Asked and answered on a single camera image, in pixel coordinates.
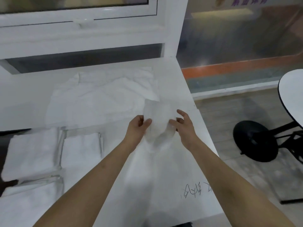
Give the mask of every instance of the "table surface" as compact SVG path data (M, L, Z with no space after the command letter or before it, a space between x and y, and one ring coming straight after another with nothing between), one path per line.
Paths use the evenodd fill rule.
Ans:
M287 72L279 81L281 102L288 114L303 127L303 69Z
M1 84L0 130L45 126L54 86L77 72L113 68L152 67L160 100L186 111L197 135L217 154L209 132L192 99L176 58L156 58L11 76ZM122 141L129 119L104 125L104 152ZM188 193L196 187L201 194ZM174 226L223 213L193 156L176 133L172 147L159 153L140 144L116 179L95 226Z

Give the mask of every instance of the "black table leg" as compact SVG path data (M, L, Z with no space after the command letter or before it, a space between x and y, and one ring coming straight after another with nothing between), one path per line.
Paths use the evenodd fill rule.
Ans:
M278 155L278 144L275 135L299 126L295 121L284 126L268 130L254 121L241 121L236 124L233 137L241 154L258 162L270 162Z

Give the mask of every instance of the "orange stripe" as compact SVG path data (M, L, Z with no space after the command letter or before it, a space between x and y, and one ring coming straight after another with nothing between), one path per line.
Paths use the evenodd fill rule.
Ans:
M255 69L269 68L275 66L286 66L303 61L303 53L298 55L264 58L250 61L238 61L224 64L214 64L207 66L183 68L182 72L185 79L197 78L203 76L212 76L226 73L249 71Z

